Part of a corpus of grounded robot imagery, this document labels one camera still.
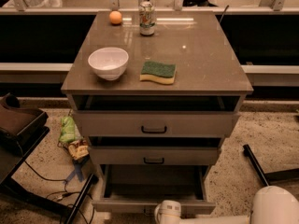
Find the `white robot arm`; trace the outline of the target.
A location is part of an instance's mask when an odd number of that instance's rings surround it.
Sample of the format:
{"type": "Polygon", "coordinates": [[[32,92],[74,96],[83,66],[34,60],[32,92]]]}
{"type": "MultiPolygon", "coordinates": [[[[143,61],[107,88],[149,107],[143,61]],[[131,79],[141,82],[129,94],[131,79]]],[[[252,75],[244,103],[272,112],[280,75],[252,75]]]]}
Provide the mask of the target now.
{"type": "Polygon", "coordinates": [[[181,217],[181,204],[165,200],[156,206],[156,224],[299,224],[299,201],[277,186],[259,189],[250,214],[229,217],[181,217]]]}

